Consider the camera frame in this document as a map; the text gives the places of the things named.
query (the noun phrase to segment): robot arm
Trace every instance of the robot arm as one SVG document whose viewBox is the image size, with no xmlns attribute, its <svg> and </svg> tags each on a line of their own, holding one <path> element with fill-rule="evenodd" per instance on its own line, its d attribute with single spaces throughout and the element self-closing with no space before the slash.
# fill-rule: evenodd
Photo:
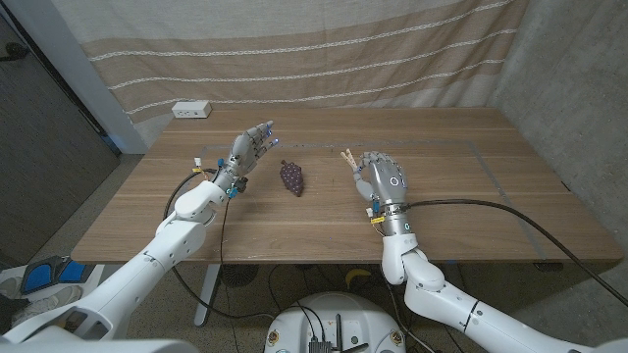
<svg viewBox="0 0 628 353">
<path fill-rule="evenodd" d="M 407 281 L 404 302 L 414 313 L 456 328 L 489 352 L 585 353 L 592 348 L 569 343 L 528 328 L 445 281 L 441 270 L 418 249 L 402 209 L 407 188 L 402 167 L 389 155 L 367 152 L 359 164 L 342 156 L 354 171 L 358 192 L 372 202 L 371 223 L 382 223 L 385 236 L 382 270 L 391 284 Z M 368 168 L 371 183 L 360 172 Z"/>
<path fill-rule="evenodd" d="M 124 338 L 131 313 L 169 269 L 201 247 L 205 228 L 215 218 L 214 209 L 245 189 L 244 176 L 277 144 L 277 139 L 264 144 L 271 135 L 272 124 L 253 127 L 238 136 L 229 161 L 213 180 L 204 180 L 182 195 L 175 203 L 175 211 L 158 226 L 155 238 L 89 295 L 23 322 L 4 338 L 12 343 L 48 337 Z"/>
</svg>

